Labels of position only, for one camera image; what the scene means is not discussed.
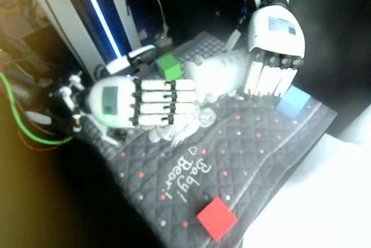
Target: gray quilted fabric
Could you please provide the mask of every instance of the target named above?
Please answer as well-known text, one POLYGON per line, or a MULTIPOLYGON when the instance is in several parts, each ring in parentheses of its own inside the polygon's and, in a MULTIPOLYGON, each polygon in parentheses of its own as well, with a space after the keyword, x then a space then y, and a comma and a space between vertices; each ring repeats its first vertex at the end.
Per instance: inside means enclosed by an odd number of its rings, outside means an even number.
MULTIPOLYGON (((180 61, 221 52, 223 43, 202 34, 173 54, 180 61)), ((216 123, 182 145, 151 144, 148 133, 129 131, 121 147, 94 144, 117 175, 124 195, 167 247, 236 247, 286 171, 320 138, 336 113, 310 99, 295 119, 275 110, 276 101, 225 97, 209 107, 216 123), (219 196, 238 222, 215 243, 196 215, 219 196)), ((89 137, 99 132, 87 120, 89 137)))

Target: white robotic hand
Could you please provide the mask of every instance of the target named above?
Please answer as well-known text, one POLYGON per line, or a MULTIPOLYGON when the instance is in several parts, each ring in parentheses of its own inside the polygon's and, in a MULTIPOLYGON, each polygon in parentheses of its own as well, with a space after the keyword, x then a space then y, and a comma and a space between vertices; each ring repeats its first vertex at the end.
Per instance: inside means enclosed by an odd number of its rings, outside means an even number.
POLYGON ((100 123, 113 128, 188 123, 196 107, 192 80, 139 80, 114 76, 98 81, 87 97, 100 123))

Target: glowing led strip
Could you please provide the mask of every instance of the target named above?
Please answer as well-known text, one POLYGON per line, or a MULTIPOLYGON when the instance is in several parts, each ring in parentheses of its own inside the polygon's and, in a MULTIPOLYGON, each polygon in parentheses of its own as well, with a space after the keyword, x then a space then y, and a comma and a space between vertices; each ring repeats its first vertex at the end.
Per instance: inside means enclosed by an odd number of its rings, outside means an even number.
POLYGON ((115 54, 116 54, 117 58, 121 58, 122 56, 121 56, 120 50, 118 50, 117 44, 115 42, 115 39, 112 36, 112 33, 110 31, 110 28, 108 27, 107 22, 106 22, 106 20, 105 20, 105 18, 103 16, 103 13, 100 10, 100 7, 98 5, 97 0, 90 0, 90 1, 91 1, 92 5, 94 7, 95 12, 98 15, 99 21, 101 22, 101 24, 103 26, 103 29, 106 32, 107 38, 110 41, 111 46, 112 46, 113 50, 115 51, 115 54))

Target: cube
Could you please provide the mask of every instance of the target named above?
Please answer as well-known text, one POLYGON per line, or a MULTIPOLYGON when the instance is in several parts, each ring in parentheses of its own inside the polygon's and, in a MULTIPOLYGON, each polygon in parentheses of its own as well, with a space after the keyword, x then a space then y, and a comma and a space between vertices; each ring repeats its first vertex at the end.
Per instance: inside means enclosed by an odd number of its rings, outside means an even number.
POLYGON ((166 80, 175 80, 182 77, 180 62, 171 54, 157 60, 157 69, 166 80))
POLYGON ((237 222, 235 215, 219 197, 209 203, 197 218, 216 242, 237 222))

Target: green cube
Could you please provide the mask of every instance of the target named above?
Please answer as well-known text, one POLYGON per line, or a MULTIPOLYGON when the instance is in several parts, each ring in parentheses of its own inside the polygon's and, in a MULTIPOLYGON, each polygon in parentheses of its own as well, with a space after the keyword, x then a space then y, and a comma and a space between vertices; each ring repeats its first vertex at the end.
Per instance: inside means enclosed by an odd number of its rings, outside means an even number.
POLYGON ((157 69, 166 80, 175 80, 182 77, 180 62, 171 54, 157 60, 157 69))

